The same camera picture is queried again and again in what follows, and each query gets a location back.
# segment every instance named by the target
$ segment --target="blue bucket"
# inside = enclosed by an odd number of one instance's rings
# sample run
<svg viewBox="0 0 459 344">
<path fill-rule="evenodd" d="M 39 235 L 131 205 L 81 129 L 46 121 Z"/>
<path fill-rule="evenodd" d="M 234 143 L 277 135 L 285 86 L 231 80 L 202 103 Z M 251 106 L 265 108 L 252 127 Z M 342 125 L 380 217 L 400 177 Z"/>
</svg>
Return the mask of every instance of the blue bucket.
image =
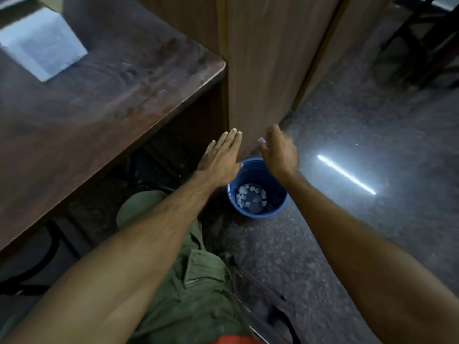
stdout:
<svg viewBox="0 0 459 344">
<path fill-rule="evenodd" d="M 277 215 L 287 203 L 287 191 L 268 172 L 263 158 L 249 158 L 242 163 L 244 166 L 239 170 L 236 178 L 226 186 L 226 193 L 231 204 L 239 213 L 250 218 L 261 219 Z M 267 202 L 271 204 L 270 210 L 266 208 L 259 214 L 252 214 L 238 206 L 236 194 L 238 194 L 239 187 L 249 183 L 259 185 L 266 191 Z"/>
</svg>

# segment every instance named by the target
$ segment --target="green pants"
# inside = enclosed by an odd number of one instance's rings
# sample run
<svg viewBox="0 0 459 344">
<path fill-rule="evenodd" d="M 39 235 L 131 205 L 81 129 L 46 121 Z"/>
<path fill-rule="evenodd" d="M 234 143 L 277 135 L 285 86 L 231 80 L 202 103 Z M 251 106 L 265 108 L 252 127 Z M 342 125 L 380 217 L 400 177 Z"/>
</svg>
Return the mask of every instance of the green pants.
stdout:
<svg viewBox="0 0 459 344">
<path fill-rule="evenodd" d="M 135 194 L 119 210 L 118 227 L 123 229 L 165 197 L 161 191 Z M 224 335 L 250 336 L 238 304 L 226 287 L 229 277 L 223 261 L 204 248 L 195 220 L 129 342 L 209 344 Z"/>
</svg>

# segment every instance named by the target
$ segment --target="hand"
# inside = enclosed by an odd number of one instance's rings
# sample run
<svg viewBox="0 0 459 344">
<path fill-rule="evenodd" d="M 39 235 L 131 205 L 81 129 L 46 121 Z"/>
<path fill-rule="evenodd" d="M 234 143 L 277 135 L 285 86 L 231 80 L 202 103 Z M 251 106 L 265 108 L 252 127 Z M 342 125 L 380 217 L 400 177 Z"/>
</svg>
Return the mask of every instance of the hand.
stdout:
<svg viewBox="0 0 459 344">
<path fill-rule="evenodd" d="M 236 178 L 242 163 L 236 163 L 242 142 L 242 132 L 235 128 L 224 132 L 220 139 L 212 142 L 198 165 L 198 171 L 206 173 L 208 183 L 217 187 L 226 186 Z"/>
<path fill-rule="evenodd" d="M 298 151 L 292 139 L 287 137 L 277 124 L 266 131 L 267 144 L 260 143 L 260 151 L 269 172 L 279 181 L 298 172 Z"/>
</svg>

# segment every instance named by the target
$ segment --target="desk surface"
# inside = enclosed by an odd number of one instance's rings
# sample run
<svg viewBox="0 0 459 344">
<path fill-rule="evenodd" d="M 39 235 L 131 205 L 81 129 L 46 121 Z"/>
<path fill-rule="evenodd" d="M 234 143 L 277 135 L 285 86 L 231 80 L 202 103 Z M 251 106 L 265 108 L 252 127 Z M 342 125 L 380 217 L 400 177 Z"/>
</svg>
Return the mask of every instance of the desk surface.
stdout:
<svg viewBox="0 0 459 344">
<path fill-rule="evenodd" d="M 0 250 L 146 140 L 225 62 L 133 0 L 66 0 L 89 55 L 43 84 L 0 51 Z"/>
</svg>

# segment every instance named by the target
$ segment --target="left hand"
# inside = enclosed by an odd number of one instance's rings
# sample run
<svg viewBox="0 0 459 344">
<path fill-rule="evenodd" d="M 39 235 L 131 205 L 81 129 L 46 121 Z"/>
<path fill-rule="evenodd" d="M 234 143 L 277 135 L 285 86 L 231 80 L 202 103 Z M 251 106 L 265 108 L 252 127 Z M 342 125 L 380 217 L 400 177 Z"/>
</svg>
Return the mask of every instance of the left hand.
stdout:
<svg viewBox="0 0 459 344">
<path fill-rule="evenodd" d="M 242 163 L 236 163 L 237 153 L 242 142 L 242 132 L 235 128 L 224 132 L 220 139 L 212 142 L 198 165 L 198 171 L 206 173 L 209 182 L 215 187 L 226 186 L 236 178 Z"/>
</svg>

